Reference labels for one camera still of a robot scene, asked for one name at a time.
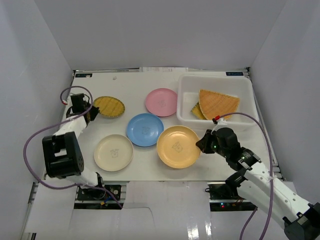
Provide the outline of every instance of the plate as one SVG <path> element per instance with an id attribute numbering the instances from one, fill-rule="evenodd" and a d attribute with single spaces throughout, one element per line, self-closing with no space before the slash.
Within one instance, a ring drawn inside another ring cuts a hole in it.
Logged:
<path id="1" fill-rule="evenodd" d="M 99 113 L 108 118 L 117 118 L 124 114 L 126 107 L 122 101 L 113 96 L 100 96 L 93 102 Z"/>
<path id="2" fill-rule="evenodd" d="M 133 117 L 126 128 L 128 138 L 140 147 L 156 144 L 163 131 L 164 124 L 160 118 L 151 113 L 142 113 Z"/>
<path id="3" fill-rule="evenodd" d="M 172 126 L 161 133 L 156 150 L 160 159 L 169 167 L 184 169 L 196 162 L 200 149 L 197 134 L 186 126 Z"/>
<path id="4" fill-rule="evenodd" d="M 178 95 L 168 88 L 158 88 L 150 92 L 145 99 L 148 111 L 158 117 L 168 117 L 177 111 Z"/>
<path id="5" fill-rule="evenodd" d="M 94 160 L 99 168 L 115 172 L 125 168 L 132 160 L 134 146 L 122 135 L 113 134 L 103 138 L 94 150 Z"/>

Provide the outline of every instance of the yellow wooden plate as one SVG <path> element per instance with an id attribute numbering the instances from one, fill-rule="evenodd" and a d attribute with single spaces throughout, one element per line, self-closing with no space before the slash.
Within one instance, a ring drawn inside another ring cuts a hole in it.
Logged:
<path id="1" fill-rule="evenodd" d="M 160 159 L 169 167 L 184 169 L 196 162 L 200 149 L 197 134 L 186 126 L 172 126 L 161 133 L 156 143 Z"/>
<path id="2" fill-rule="evenodd" d="M 99 107 L 99 113 L 108 118 L 117 118 L 124 114 L 126 107 L 122 101 L 112 96 L 100 96 L 93 102 Z"/>

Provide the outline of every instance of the white bin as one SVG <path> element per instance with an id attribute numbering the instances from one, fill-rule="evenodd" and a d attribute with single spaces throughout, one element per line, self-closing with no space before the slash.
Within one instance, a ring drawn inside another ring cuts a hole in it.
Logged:
<path id="1" fill-rule="evenodd" d="M 185 74 L 179 78 L 177 118 L 184 126 L 194 130 L 212 129 L 211 120 L 198 119 L 191 109 L 199 101 L 199 90 L 205 89 L 240 98 L 237 112 L 249 114 L 259 120 L 251 81 L 244 76 L 201 76 Z M 228 127 L 243 131 L 255 124 L 246 116 L 233 115 L 227 120 Z"/>

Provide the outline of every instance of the white table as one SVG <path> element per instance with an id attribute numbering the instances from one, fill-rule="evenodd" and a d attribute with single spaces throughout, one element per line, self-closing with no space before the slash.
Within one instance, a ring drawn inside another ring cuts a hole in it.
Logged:
<path id="1" fill-rule="evenodd" d="M 107 172 L 99 168 L 94 160 L 94 150 L 98 142 L 107 135 L 126 135 L 127 124 L 132 117 L 147 113 L 145 98 L 157 88 L 169 88 L 177 92 L 178 78 L 183 72 L 121 72 L 93 73 L 92 77 L 74 78 L 73 86 L 88 88 L 93 98 L 112 96 L 125 104 L 125 113 L 115 119 L 98 115 L 95 121 L 80 135 L 78 142 L 84 158 L 84 164 L 98 172 L 105 181 L 224 181 L 234 171 L 225 159 L 217 154 L 201 154 L 192 166 L 185 169 L 173 169 L 165 165 L 158 157 L 156 146 L 134 146 L 133 159 L 124 169 Z M 188 74 L 217 75 L 213 72 L 189 72 Z M 81 88 L 71 89 L 71 93 L 84 93 Z M 161 118 L 164 128 L 180 125 L 176 115 Z M 205 130 L 196 131 L 202 138 Z M 236 132 L 241 145 L 255 152 L 269 166 L 269 157 L 263 135 L 258 126 L 243 132 Z"/>

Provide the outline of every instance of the gray wall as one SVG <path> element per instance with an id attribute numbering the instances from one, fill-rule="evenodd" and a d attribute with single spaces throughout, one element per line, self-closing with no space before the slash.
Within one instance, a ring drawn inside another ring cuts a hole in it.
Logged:
<path id="1" fill-rule="evenodd" d="M 288 0 L 252 65 L 253 87 L 288 180 L 320 202 L 320 3 Z"/>
<path id="2" fill-rule="evenodd" d="M 34 0 L 0 0 L 0 33 L 0 238 L 17 240 L 33 182 L 23 146 L 36 130 L 59 120 L 59 94 L 72 71 Z M 40 174 L 41 137 L 28 149 Z"/>
<path id="3" fill-rule="evenodd" d="M 251 66 L 286 0 L 35 0 L 72 69 Z"/>

